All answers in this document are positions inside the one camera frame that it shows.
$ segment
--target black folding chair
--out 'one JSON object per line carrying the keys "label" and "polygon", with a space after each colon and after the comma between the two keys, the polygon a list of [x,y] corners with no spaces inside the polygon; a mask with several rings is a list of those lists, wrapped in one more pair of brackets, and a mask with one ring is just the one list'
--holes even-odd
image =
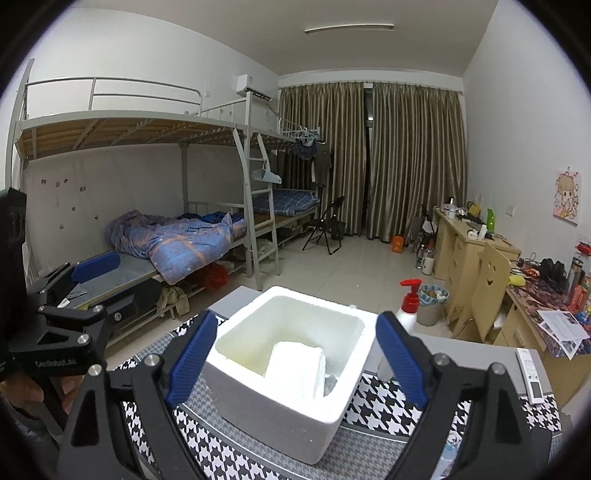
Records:
{"label": "black folding chair", "polygon": [[[318,235],[318,237],[316,238],[316,243],[318,243],[320,238],[322,236],[324,236],[324,240],[326,240],[326,249],[329,251],[329,255],[332,255],[337,250],[340,250],[340,247],[342,247],[342,243],[341,243],[341,232],[339,231],[339,220],[337,218],[337,215],[339,214],[339,211],[343,207],[344,201],[345,201],[344,196],[337,198],[336,200],[332,201],[332,203],[324,211],[324,214],[322,215],[322,217],[317,218],[317,219],[313,219],[310,221],[309,225],[313,226],[314,230],[312,230],[312,233],[308,237],[308,240],[306,241],[306,244],[303,246],[302,250],[306,249],[306,247],[308,246],[308,243],[310,243],[310,240],[312,240],[312,237],[318,231],[320,232],[320,235]],[[331,252],[330,247],[329,247],[329,238],[326,235],[326,232],[330,232],[333,228],[337,232],[337,237],[339,239],[339,247],[336,250],[333,250]]]}

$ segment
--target cartoon poster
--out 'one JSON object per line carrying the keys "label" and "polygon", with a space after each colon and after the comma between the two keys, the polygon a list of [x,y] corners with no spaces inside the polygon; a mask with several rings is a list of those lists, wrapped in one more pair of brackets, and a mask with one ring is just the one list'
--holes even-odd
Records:
{"label": "cartoon poster", "polygon": [[563,218],[577,225],[579,223],[579,195],[581,192],[581,174],[578,171],[559,171],[556,177],[554,195],[554,216]]}

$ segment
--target paper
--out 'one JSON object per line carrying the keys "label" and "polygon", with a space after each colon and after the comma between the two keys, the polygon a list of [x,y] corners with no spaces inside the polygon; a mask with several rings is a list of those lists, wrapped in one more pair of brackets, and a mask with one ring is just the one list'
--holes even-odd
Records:
{"label": "paper", "polygon": [[572,360],[577,353],[581,342],[589,335],[577,322],[570,312],[559,310],[538,310],[542,323],[537,324],[551,338],[560,345],[569,360]]}
{"label": "paper", "polygon": [[560,310],[538,310],[540,317],[548,324],[556,338],[561,342],[585,340],[589,338],[585,329],[570,312]]}
{"label": "paper", "polygon": [[554,341],[560,346],[563,352],[566,353],[566,356],[569,357],[569,360],[573,359],[574,355],[577,353],[577,350],[581,345],[581,340],[578,340],[577,342],[560,342],[558,341],[556,335],[554,335],[554,333],[552,332],[552,330],[546,322],[538,323],[537,326],[540,327],[541,330],[545,331],[548,335],[550,335],[551,338],[554,339]]}

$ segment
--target styrofoam box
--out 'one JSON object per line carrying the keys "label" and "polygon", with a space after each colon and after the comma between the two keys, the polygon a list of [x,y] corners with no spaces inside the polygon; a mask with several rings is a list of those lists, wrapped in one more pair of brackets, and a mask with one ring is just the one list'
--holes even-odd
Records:
{"label": "styrofoam box", "polygon": [[[203,375],[220,415],[243,432],[313,465],[349,405],[375,338],[375,313],[272,287],[217,330]],[[308,402],[284,398],[265,381],[277,342],[321,347],[332,392]]]}

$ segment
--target chair backrest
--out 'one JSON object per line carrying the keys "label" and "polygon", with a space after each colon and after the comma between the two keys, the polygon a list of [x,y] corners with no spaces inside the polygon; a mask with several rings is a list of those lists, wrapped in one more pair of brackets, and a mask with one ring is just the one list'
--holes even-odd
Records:
{"label": "chair backrest", "polygon": [[470,306],[480,338],[486,335],[495,323],[509,282],[511,262],[494,247],[486,244],[482,253],[482,265]]}
{"label": "chair backrest", "polygon": [[324,211],[322,218],[332,218],[332,217],[336,216],[339,213],[339,210],[341,210],[341,208],[343,207],[344,202],[345,202],[344,195],[342,197],[339,197],[339,198],[333,200],[332,202],[330,202],[330,205],[328,205],[328,207]]}

